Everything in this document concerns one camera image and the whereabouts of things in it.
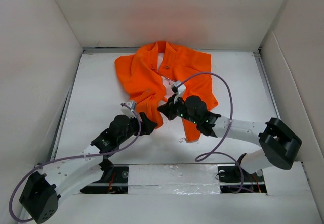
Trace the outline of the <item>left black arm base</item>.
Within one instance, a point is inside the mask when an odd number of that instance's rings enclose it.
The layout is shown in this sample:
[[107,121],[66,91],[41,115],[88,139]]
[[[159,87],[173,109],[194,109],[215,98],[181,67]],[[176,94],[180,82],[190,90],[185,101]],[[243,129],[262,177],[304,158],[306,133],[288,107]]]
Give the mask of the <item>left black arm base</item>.
[[104,159],[100,164],[103,174],[98,181],[83,187],[83,194],[127,194],[129,165],[115,165]]

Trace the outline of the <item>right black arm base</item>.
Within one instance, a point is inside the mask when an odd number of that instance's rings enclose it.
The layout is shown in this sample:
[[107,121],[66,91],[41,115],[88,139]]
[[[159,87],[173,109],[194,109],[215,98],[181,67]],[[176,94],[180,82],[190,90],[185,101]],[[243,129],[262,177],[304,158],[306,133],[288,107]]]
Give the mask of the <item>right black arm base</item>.
[[250,174],[236,166],[221,165],[215,179],[220,183],[222,194],[227,193],[267,193],[262,170]]

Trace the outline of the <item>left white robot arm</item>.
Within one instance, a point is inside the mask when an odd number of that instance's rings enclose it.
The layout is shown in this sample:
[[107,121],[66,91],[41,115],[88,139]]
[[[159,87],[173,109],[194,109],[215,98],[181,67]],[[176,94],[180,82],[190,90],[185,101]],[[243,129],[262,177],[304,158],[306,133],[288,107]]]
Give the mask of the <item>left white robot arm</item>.
[[79,155],[55,159],[34,170],[27,178],[20,204],[36,223],[48,221],[68,196],[92,182],[112,178],[109,157],[120,151],[123,142],[150,135],[156,127],[144,112],[116,116]]

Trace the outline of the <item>orange zip jacket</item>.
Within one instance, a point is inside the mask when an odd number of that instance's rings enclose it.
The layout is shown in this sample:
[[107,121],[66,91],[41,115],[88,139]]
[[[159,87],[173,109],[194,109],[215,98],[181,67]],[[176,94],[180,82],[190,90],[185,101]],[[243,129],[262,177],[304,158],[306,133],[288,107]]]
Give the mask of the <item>orange zip jacket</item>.
[[134,100],[137,112],[144,112],[158,127],[163,118],[157,108],[167,101],[163,79],[184,82],[183,98],[199,96],[211,110],[218,105],[212,90],[211,55],[191,48],[157,41],[140,47],[135,54],[121,56],[115,61],[116,74],[123,89]]

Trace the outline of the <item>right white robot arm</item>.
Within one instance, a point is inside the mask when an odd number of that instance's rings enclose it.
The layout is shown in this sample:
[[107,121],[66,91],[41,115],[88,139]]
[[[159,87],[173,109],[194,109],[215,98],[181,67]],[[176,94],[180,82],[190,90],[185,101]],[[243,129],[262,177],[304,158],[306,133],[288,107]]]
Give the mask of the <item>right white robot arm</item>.
[[260,146],[260,150],[240,156],[234,174],[241,181],[258,170],[272,166],[290,170],[302,145],[301,139],[278,118],[271,118],[266,123],[231,120],[208,111],[199,96],[189,96],[184,100],[173,95],[158,107],[158,111],[168,120],[180,117],[193,123],[202,135],[231,138]]

